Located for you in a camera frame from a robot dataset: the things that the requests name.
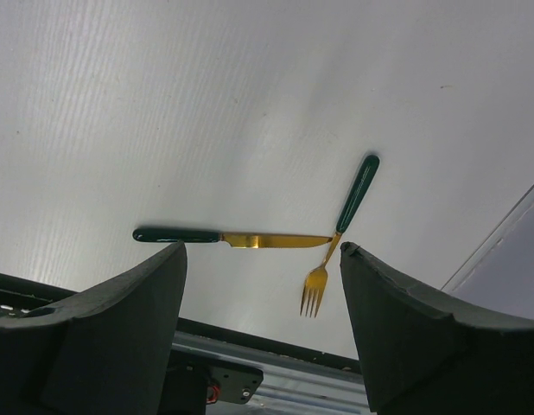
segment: table knife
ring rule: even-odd
[[[228,242],[234,248],[310,248],[327,244],[328,236],[285,235],[272,233],[222,233],[198,229],[140,227],[132,233],[139,242]]]

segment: gold knife blade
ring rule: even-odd
[[[234,248],[311,248],[332,240],[328,236],[283,235],[270,233],[222,233],[221,240]]]

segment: dark green handle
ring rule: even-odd
[[[357,174],[357,177],[355,177],[355,182],[353,182],[346,204],[338,219],[336,232],[344,233],[347,230],[347,227],[350,226],[350,222],[357,212],[359,204],[365,197],[369,186],[371,186],[372,179],[374,179],[374,175],[377,173],[379,165],[380,159],[374,154],[367,156],[363,161],[363,164],[361,164],[359,173]]]
[[[196,229],[177,229],[168,227],[139,227],[132,233],[138,242],[219,242],[218,231],[201,231]]]

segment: fork neck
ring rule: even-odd
[[[333,240],[330,243],[330,246],[328,247],[327,255],[325,255],[325,258],[322,260],[321,266],[325,266],[330,260],[330,257],[333,256],[334,249],[336,249],[336,246],[338,246],[341,237],[342,234],[340,232],[334,233]]]

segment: green fork handle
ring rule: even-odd
[[[336,232],[344,233],[347,230],[347,227],[350,226],[350,222],[353,219],[353,216],[357,212],[361,201],[365,197],[369,186],[371,186],[372,179],[377,173],[378,166],[380,165],[380,159],[374,154],[370,154],[365,157],[359,172],[355,177],[350,194],[347,197],[346,204],[342,209],[338,223],[336,224]]]

